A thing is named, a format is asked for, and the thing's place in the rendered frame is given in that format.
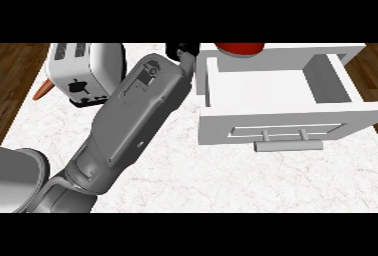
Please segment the orange carrot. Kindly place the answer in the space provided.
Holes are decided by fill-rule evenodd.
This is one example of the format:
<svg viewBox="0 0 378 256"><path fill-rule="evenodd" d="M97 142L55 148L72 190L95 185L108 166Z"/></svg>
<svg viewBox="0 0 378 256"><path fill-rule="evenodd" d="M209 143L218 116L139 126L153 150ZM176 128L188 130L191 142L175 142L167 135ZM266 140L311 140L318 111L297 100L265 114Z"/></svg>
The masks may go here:
<svg viewBox="0 0 378 256"><path fill-rule="evenodd" d="M33 100L38 101L49 93L54 87L55 87L55 84L52 83L52 81L46 80L35 94Z"/></svg>

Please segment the white drawer cabinet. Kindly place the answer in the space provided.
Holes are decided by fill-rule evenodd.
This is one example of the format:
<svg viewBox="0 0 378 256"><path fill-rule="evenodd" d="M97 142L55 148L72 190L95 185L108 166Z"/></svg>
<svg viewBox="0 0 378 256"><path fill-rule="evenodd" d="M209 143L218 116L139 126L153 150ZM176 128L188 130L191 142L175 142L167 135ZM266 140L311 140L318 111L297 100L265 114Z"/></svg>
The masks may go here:
<svg viewBox="0 0 378 256"><path fill-rule="evenodd" d="M336 54L348 64L365 48L364 43L268 43L253 57L227 55L213 43L203 43L197 57L197 94L206 94L207 59L218 57L222 72L302 70L318 54Z"/></svg>

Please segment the white toaster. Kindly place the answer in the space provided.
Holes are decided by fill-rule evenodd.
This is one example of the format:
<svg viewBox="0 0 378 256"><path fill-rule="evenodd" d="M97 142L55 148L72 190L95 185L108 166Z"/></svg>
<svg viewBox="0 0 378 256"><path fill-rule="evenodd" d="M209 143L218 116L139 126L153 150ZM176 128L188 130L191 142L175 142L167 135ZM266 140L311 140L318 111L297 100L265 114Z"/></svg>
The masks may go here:
<svg viewBox="0 0 378 256"><path fill-rule="evenodd" d="M126 78L122 43L52 43L46 75L79 108L104 104Z"/></svg>

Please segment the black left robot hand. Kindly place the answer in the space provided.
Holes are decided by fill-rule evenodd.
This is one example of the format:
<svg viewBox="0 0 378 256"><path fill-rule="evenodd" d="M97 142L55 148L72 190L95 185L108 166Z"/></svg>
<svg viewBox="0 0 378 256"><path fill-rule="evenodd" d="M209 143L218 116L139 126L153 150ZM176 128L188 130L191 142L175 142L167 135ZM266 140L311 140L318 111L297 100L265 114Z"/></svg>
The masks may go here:
<svg viewBox="0 0 378 256"><path fill-rule="evenodd" d="M167 57L181 62L181 68L185 74L191 76L196 69L197 56L200 54L200 43L167 43L166 55Z"/></svg>

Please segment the white drawer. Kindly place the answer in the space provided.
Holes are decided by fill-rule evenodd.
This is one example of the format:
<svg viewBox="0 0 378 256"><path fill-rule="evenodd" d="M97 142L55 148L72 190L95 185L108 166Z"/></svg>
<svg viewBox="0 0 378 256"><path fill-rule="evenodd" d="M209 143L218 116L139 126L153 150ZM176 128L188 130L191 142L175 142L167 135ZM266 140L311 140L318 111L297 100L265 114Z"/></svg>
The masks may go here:
<svg viewBox="0 0 378 256"><path fill-rule="evenodd" d="M378 123L378 102L362 100L340 58L314 56L292 70L231 72L206 61L198 143L339 140Z"/></svg>

